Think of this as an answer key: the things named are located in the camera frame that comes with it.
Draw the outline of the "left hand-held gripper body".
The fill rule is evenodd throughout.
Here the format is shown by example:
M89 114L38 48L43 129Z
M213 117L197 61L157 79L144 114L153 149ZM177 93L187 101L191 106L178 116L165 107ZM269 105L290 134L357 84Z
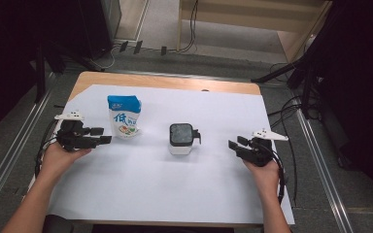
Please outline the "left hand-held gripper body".
M55 139L68 151L73 151L75 141L83 135L84 116L79 111L56 115L55 120L59 123Z

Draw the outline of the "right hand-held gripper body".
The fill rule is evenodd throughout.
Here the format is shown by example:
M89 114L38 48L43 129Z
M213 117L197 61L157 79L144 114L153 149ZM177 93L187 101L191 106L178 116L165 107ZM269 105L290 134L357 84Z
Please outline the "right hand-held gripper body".
M273 158L276 158L272 150L272 142L287 141L288 136L283 136L267 129L261 129L255 131L252 134L252 138L248 140L252 141L252 145L248 147L250 155L243 159L252 162L258 167L263 167Z

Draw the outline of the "blue and white pouch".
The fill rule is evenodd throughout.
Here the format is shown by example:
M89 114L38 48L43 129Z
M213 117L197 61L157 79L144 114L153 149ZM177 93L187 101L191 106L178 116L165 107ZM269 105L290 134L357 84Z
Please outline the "blue and white pouch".
M109 95L107 101L114 136L122 139L135 137L139 131L137 121L141 101L135 95Z

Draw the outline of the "clear jar with black lid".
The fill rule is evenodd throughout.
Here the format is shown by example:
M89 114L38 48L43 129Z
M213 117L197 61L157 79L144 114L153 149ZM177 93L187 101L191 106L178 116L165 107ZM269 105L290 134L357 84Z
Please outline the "clear jar with black lid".
M190 123L173 123L169 127L169 151L172 155L188 155L194 140L201 142L201 134Z

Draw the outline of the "person's right hand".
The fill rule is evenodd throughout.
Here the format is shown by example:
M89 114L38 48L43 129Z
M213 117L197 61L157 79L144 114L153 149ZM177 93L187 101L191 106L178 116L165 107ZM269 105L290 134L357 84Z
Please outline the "person's right hand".
M279 182L277 163L270 161L263 167L258 167L248 161L245 161L244 164L252 173L259 196L261 198L276 197Z

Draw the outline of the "person's left hand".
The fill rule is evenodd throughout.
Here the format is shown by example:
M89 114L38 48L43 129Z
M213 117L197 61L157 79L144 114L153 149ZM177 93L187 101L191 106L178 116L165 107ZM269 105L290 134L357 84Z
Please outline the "person's left hand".
M90 152L91 149L67 151L59 143L50 144L44 153L38 178L56 183L76 160Z

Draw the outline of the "black metal stand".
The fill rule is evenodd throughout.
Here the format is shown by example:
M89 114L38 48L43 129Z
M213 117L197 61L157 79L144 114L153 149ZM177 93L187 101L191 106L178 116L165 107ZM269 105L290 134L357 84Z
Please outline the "black metal stand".
M310 114L312 104L310 103L311 90L313 87L313 80L317 76L313 60L308 55L303 55L295 61L286 64L284 67L265 75L261 78L251 79L252 83L267 83L279 76L282 76L291 71L291 75L287 80L287 87L289 89L297 89L303 84L303 91L300 100L300 110L307 119L312 119Z
M84 60L81 56L75 52L66 49L65 47L57 44L51 40L40 40L36 46L36 86L37 92L35 102L40 102L47 92L46 84L46 73L45 63L48 62L51 69L55 73L62 73L66 66L61 58L61 55L68 56L75 62L86 67L87 70L93 72L102 72L103 68L98 69L88 61Z

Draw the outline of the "dark metal cabinet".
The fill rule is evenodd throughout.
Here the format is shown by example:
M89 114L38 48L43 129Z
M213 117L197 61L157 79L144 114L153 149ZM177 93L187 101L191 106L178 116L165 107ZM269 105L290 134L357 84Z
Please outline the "dark metal cabinet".
M99 58L112 49L121 19L120 1L79 0L79 4L87 57Z

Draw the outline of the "dark curtain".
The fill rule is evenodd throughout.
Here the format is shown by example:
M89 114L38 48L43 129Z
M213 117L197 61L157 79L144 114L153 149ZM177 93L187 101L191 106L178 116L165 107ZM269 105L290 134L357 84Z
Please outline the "dark curtain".
M37 82L30 62L43 56L64 70L58 30L73 0L0 0L0 121Z
M312 47L318 91L346 137L339 154L373 180L373 0L332 0Z

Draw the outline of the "light wooden cabinet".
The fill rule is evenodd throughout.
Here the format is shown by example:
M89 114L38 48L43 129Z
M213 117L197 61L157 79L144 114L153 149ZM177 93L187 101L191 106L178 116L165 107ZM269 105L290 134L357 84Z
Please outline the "light wooden cabinet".
M331 5L332 0L198 0L197 20L275 30L292 62L321 30Z

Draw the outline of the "metal floor rail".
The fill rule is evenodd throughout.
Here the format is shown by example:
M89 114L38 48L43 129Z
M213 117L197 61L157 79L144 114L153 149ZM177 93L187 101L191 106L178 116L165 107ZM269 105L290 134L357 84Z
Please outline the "metal floor rail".
M324 193L326 195L334 219L337 223L339 232L355 233L342 198L327 168L322 150L315 137L315 133L309 120L305 118L301 111L297 112L297 118L303 131L304 137L307 141L307 145L314 160Z
M32 130L34 129L38 119L42 115L43 110L45 109L49 98L51 96L51 91L53 85L56 83L57 77L54 72L51 72L48 76L48 79L45 81L47 85L47 90L44 92L42 99L35 103L29 112L25 122L22 127L19 129L15 139L13 140L11 146L7 150L3 160L0 163L0 192L12 172L17 159L24 148Z

